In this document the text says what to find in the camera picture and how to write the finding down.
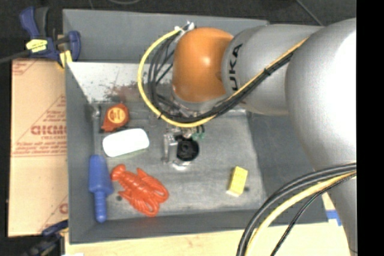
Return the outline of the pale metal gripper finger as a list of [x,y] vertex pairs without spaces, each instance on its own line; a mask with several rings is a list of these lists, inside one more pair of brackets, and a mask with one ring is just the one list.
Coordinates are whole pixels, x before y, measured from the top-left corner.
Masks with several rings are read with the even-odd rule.
[[178,141],[174,133],[169,132],[164,135],[163,145],[164,145],[163,162],[170,163],[174,161],[177,155],[177,148],[178,148]]
[[177,171],[184,171],[190,165],[189,161],[182,161],[180,159],[175,159],[172,162],[172,167]]

